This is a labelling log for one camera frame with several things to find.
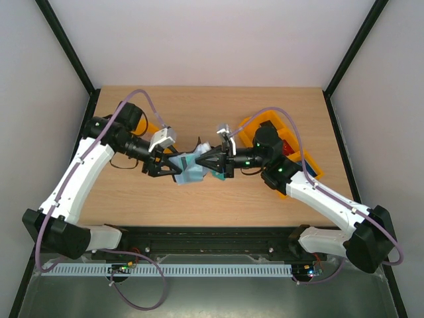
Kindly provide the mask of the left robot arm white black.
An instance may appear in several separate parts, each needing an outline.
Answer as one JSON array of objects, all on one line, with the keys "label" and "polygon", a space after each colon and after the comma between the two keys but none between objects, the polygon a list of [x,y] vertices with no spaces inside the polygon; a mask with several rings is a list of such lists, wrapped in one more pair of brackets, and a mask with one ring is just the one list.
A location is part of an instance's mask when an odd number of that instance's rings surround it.
[{"label": "left robot arm white black", "polygon": [[141,117],[140,108],[126,103],[112,115],[88,120],[76,154],[52,194],[37,210],[27,209],[23,215],[37,250],[45,247],[77,259],[90,250],[119,246],[123,232],[116,226],[78,224],[89,192],[116,153],[141,162],[142,173],[152,177],[181,173],[165,152],[176,142],[175,131],[165,126],[144,140],[135,133]]}]

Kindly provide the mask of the teal credit card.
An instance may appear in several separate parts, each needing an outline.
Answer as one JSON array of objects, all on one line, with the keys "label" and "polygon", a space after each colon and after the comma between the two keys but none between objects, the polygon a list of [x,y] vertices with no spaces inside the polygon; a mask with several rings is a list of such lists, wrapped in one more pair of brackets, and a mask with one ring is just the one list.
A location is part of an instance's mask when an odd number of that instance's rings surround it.
[{"label": "teal credit card", "polygon": [[180,156],[182,170],[186,171],[195,166],[195,157],[193,154],[185,154]]},{"label": "teal credit card", "polygon": [[211,170],[211,175],[214,178],[217,178],[218,180],[221,180],[221,181],[225,181],[226,180],[226,177],[225,177],[224,173],[219,173],[219,172],[216,172],[214,170]]}]

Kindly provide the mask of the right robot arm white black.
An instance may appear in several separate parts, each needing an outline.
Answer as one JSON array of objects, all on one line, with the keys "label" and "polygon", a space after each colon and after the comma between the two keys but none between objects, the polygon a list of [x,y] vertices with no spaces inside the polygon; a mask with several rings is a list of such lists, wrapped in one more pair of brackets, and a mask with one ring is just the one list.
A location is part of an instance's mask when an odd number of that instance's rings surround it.
[{"label": "right robot arm white black", "polygon": [[384,207],[374,208],[352,201],[312,178],[304,167],[283,153],[283,141],[274,127],[256,130],[250,148],[236,148],[227,131],[222,144],[196,158],[196,164],[224,175],[236,169],[260,168],[260,176],[272,190],[313,208],[338,228],[299,227],[289,243],[290,254],[304,259],[310,253],[347,258],[363,272],[373,274],[395,246],[394,226]]}]

